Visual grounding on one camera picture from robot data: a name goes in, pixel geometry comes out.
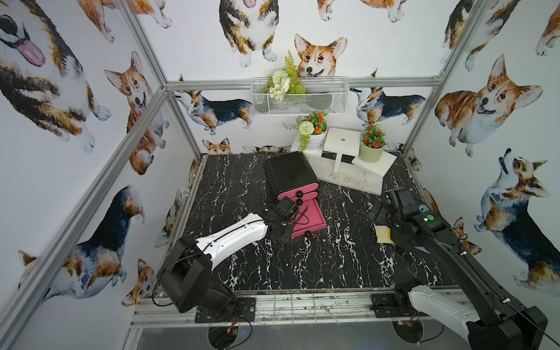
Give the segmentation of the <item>black drawer cabinet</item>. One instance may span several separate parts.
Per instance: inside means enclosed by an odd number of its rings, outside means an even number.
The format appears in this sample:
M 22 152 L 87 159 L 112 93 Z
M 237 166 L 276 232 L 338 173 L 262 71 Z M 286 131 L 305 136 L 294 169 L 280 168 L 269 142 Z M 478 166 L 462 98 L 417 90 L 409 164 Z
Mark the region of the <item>black drawer cabinet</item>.
M 319 183 L 307 157 L 300 152 L 272 157 L 263 167 L 268 188 L 275 199 L 284 191 Z

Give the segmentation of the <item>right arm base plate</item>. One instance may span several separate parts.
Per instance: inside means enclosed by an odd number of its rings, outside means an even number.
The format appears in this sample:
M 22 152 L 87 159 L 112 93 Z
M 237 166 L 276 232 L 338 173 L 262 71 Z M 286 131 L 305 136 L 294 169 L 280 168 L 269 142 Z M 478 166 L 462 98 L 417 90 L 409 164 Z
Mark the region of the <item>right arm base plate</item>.
M 411 306 L 408 296 L 401 291 L 374 293 L 370 296 L 370 309 L 377 318 L 411 317 L 416 310 Z

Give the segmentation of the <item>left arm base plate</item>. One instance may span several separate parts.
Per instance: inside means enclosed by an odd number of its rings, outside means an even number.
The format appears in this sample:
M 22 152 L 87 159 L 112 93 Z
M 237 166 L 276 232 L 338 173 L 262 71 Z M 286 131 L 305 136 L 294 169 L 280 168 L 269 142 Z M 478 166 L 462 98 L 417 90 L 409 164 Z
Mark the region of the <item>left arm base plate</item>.
M 255 321 L 256 298 L 242 297 L 226 306 L 223 311 L 198 306 L 195 315 L 195 324 L 230 322 L 246 320 Z

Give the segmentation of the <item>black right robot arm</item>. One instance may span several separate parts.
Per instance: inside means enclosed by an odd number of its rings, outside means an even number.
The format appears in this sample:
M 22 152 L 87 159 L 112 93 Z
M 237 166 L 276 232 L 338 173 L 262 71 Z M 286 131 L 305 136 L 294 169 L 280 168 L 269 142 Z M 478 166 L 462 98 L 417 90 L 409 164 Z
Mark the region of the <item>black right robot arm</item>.
M 548 320 L 536 306 L 525 307 L 484 269 L 462 245 L 452 226 L 414 198 L 412 189 L 382 195 L 378 212 L 385 216 L 377 242 L 387 240 L 409 252 L 427 252 L 463 291 L 471 307 L 437 293 L 418 279 L 399 284 L 398 306 L 431 316 L 468 342 L 471 349 L 538 349 Z

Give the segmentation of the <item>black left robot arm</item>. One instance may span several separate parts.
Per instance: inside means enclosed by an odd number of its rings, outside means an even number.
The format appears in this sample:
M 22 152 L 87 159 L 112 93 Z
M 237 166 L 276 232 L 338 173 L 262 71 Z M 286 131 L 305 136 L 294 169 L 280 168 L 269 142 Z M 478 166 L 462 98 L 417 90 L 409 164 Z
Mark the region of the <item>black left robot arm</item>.
M 295 227 L 299 207 L 283 198 L 272 207 L 250 213 L 237 223 L 209 236 L 192 239 L 183 236 L 173 245 L 156 275 L 178 312 L 204 308 L 222 321 L 239 314 L 237 297 L 212 276 L 221 262 L 245 246 L 268 239 L 288 242 Z

